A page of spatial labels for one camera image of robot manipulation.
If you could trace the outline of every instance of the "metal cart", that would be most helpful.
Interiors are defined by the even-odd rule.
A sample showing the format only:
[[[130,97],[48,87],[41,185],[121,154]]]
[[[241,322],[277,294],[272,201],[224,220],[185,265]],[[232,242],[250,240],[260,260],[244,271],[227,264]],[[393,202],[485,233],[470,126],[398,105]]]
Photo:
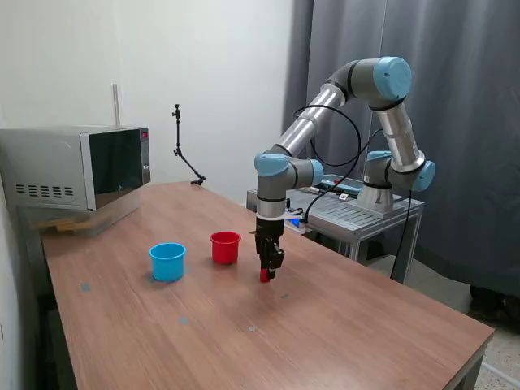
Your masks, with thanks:
[[[361,182],[350,180],[350,183]],[[291,207],[301,207],[303,210],[316,197],[308,190],[294,189],[287,191],[287,198],[291,199]],[[394,211],[388,215],[374,215],[359,210],[359,208],[349,203],[349,199],[342,201],[337,195],[328,193],[319,199],[310,209],[309,223],[304,229],[297,229],[301,234],[309,229],[320,232],[326,236],[338,240],[340,243],[339,252],[349,256],[352,260],[359,262],[361,259],[360,248],[362,242],[406,221],[406,211],[408,210],[408,199],[394,195]],[[247,192],[246,207],[248,210],[256,212],[257,196],[256,190]],[[393,279],[404,283],[410,263],[414,258],[415,243],[419,233],[421,217],[423,215],[422,201],[412,199],[408,226],[403,237],[401,251],[396,258]]]

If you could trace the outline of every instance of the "small blue object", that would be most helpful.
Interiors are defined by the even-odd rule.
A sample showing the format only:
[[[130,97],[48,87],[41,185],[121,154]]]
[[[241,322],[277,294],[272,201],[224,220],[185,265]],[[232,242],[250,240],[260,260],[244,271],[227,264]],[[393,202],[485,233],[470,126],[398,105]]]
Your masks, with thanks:
[[[426,161],[419,172],[419,176],[412,185],[413,191],[424,191],[430,187],[433,176],[436,175],[436,164],[433,161]]]
[[[152,275],[162,282],[175,282],[184,274],[186,248],[176,242],[165,242],[150,248]]]
[[[84,293],[88,293],[92,288],[90,287],[90,283],[82,283],[80,284],[81,291]]]
[[[392,152],[390,150],[372,150],[368,152],[366,156],[366,160],[377,160],[378,158],[392,157]]]
[[[261,177],[278,175],[289,166],[289,157],[281,153],[259,153],[254,159],[254,167]]]
[[[318,160],[310,160],[314,176],[312,178],[312,185],[320,184],[323,178],[323,165]]]
[[[382,57],[374,65],[373,77],[379,93],[388,100],[404,98],[412,87],[412,70],[400,57]]]

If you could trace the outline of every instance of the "gray curtain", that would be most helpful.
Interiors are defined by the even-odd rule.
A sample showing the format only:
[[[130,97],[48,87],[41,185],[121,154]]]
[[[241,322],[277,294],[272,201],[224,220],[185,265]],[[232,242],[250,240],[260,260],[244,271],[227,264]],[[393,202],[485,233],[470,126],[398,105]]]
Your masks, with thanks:
[[[434,184],[414,194],[426,202],[415,257],[451,279],[520,297],[520,1],[317,0],[306,10],[308,50],[298,47],[307,86],[288,89],[292,104],[310,101],[353,59],[406,59],[414,74],[406,107],[418,147],[437,165]],[[365,102],[344,112],[364,141],[379,128]],[[332,163],[355,152],[343,120],[316,139]],[[385,140],[370,149],[387,149]],[[361,173],[359,164],[353,177]]]

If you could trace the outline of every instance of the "black cable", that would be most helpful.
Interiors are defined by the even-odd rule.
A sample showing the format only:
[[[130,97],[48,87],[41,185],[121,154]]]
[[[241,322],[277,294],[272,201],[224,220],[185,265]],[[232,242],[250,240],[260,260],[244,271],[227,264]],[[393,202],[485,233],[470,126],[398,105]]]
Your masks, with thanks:
[[[354,130],[356,132],[356,136],[357,136],[357,154],[356,156],[353,158],[353,161],[354,161],[354,164],[352,165],[352,167],[349,169],[349,171],[346,173],[345,176],[343,176],[336,184],[334,184],[333,186],[331,186],[330,188],[328,188],[326,191],[324,191],[323,193],[320,193],[317,197],[315,197],[312,202],[307,206],[307,211],[305,212],[304,216],[303,216],[303,219],[302,219],[302,222],[303,223],[307,223],[309,221],[309,211],[310,211],[310,208],[313,206],[314,203],[316,203],[318,201],[318,199],[320,199],[321,197],[325,196],[326,193],[329,193],[331,192],[333,189],[335,189],[338,185],[340,185],[343,180],[345,180],[347,178],[348,175],[350,175],[352,173],[352,171],[354,170],[354,168],[356,167],[356,165],[358,164],[358,161],[359,161],[359,156],[361,156],[361,154],[363,153],[362,152],[362,148],[361,148],[361,133],[359,132],[359,128],[358,126],[356,126],[356,124],[354,123],[353,120],[351,120],[344,112],[334,108],[334,107],[329,107],[329,106],[325,106],[323,104],[309,104],[308,106],[305,106],[305,107],[301,107],[301,108],[298,108],[296,111],[294,111],[294,114],[295,116],[298,115],[298,113],[302,112],[303,110],[306,110],[307,108],[326,108],[327,110],[331,110],[331,111],[334,111],[336,112],[337,114],[340,114],[341,116],[343,116],[345,119],[347,119],[350,124],[352,124],[352,126],[354,127]]]
[[[298,115],[303,110],[306,110],[308,108],[326,108],[327,110],[334,111],[337,114],[340,114],[341,116],[343,116],[345,119],[347,119],[350,122],[350,124],[352,124],[352,126],[354,127],[354,130],[356,132],[356,136],[357,136],[357,151],[359,152],[359,150],[361,149],[361,133],[359,132],[358,126],[356,126],[354,121],[351,120],[348,115],[346,115],[343,111],[340,111],[340,110],[338,110],[337,108],[334,108],[334,107],[325,106],[323,104],[309,104],[308,106],[300,107],[297,110],[295,110],[292,113],[292,116],[298,117]]]
[[[368,139],[368,142],[367,142],[367,143],[365,144],[365,146],[363,146],[363,148],[361,149],[361,152],[362,152],[362,153],[366,150],[366,148],[368,148],[368,145],[372,142],[372,140],[374,139],[375,135],[376,135],[378,132],[382,132],[382,131],[383,131],[382,128],[378,128],[378,129],[374,132],[374,134],[372,134],[372,135],[370,136],[370,138]],[[321,161],[322,163],[324,163],[325,165],[328,165],[329,167],[342,167],[342,166],[344,166],[344,165],[347,165],[348,163],[351,163],[351,162],[354,161],[354,159],[356,158],[356,157],[354,156],[354,157],[352,157],[349,161],[347,161],[347,162],[343,162],[343,163],[341,163],[341,164],[330,164],[329,162],[326,162],[325,160],[323,160],[323,159],[319,156],[318,152],[316,151],[316,149],[315,149],[315,147],[314,147],[314,142],[313,142],[312,140],[310,140],[310,146],[312,147],[312,150],[313,150],[314,154],[316,154],[316,157],[318,158],[318,160]]]
[[[393,279],[393,274],[396,270],[397,256],[399,256],[399,252],[401,251],[401,246],[403,245],[403,240],[405,239],[405,232],[406,232],[406,227],[408,226],[408,219],[410,218],[410,207],[411,206],[412,206],[412,190],[409,191],[409,195],[408,195],[408,210],[406,211],[405,226],[403,227],[403,232],[401,233],[401,240],[399,241],[399,246],[397,247],[396,259],[393,261],[392,272],[390,273],[390,279]]]

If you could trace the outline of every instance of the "metal rod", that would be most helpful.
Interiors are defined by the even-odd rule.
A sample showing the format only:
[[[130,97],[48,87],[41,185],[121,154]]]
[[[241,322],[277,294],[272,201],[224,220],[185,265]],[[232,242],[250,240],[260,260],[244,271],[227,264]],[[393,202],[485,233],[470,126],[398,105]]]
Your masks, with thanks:
[[[116,83],[112,84],[112,97],[114,98],[114,116],[115,125],[121,125],[121,117],[119,116],[119,91]]]
[[[495,367],[491,366],[490,364],[488,364],[486,362],[482,363],[482,367],[484,367],[488,371],[491,371],[493,374],[500,376],[503,380],[505,380],[509,384],[513,385],[514,387],[520,388],[520,380],[510,377],[509,375],[496,369]]]

